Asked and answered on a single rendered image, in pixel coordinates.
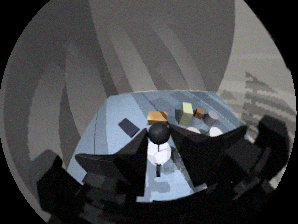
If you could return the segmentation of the small brown cube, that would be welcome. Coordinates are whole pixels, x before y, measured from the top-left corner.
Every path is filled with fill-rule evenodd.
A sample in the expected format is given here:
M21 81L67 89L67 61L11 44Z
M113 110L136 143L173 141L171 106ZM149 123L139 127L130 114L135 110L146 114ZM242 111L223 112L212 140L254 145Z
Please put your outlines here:
M201 120L202 116L204 116L204 109L197 108L196 112L194 112L194 117Z

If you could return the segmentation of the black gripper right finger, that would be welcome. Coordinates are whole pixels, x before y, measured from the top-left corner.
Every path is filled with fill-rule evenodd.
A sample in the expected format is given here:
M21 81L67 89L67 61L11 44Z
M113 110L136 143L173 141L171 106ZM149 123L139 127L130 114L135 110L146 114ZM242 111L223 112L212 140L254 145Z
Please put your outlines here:
M193 186L205 184L206 176L216 167L223 151L233 147L234 143L245 137L247 125L239 125L239 128L231 129L216 137L206 136L204 133L197 133L170 124L170 135L174 147L177 147L178 155L184 161L186 171L192 180Z

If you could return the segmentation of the white cylinder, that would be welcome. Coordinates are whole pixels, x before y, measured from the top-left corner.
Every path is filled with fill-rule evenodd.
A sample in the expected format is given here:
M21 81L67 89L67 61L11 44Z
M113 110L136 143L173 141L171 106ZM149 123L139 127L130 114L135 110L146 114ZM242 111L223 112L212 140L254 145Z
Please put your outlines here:
M189 127L189 128L186 128L186 129L189 129L189 131L192 131L192 132L201 133L200 131L198 131L198 129L196 129L194 127Z
M222 133L222 131L220 131L220 128L212 127L210 129L208 129L208 133L205 133L205 135L210 136L210 137L212 137L212 136L216 137L218 135L221 135L221 133Z

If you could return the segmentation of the orange rectangular block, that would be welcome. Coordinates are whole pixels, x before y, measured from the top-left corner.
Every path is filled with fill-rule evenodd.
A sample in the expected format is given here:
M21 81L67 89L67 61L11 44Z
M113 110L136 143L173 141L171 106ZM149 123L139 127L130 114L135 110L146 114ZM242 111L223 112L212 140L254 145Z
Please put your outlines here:
M153 125L156 123L162 123L166 125L166 112L149 111L148 124Z

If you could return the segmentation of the glass coffee press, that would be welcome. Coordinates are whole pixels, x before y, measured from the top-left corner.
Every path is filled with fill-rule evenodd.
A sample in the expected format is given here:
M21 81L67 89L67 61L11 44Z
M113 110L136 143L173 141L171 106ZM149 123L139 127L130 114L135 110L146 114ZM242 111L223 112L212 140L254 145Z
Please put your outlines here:
M152 141L152 143L149 143L148 160L153 165L157 165L156 177L161 177L161 165L169 160L170 151L172 151L166 143L170 137L170 129L168 125L156 123L149 128L148 136L149 140Z

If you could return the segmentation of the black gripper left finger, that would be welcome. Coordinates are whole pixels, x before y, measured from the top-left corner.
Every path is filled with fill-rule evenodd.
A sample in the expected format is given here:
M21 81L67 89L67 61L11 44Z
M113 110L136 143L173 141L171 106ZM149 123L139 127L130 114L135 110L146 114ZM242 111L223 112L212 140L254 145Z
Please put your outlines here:
M113 155L78 153L74 159L84 171L120 179L132 192L136 192L138 196L144 196L148 149L148 129L144 128L124 148Z

